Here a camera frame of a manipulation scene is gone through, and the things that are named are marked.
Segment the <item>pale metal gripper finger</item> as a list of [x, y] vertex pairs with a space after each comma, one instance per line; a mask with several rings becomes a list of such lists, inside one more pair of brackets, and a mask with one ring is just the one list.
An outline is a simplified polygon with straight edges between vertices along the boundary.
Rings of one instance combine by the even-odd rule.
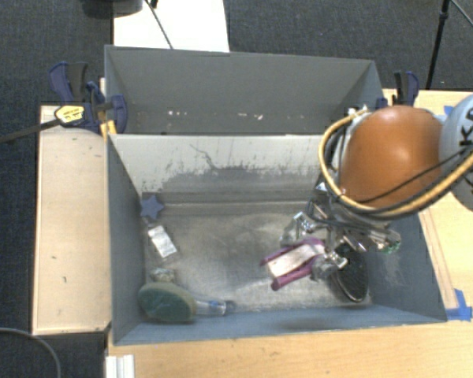
[[280, 236], [281, 246], [292, 246], [312, 233], [312, 224], [304, 212], [298, 212], [284, 228]]
[[311, 279], [324, 280], [335, 272], [343, 269], [348, 264], [348, 259], [336, 251], [317, 256], [311, 265]]

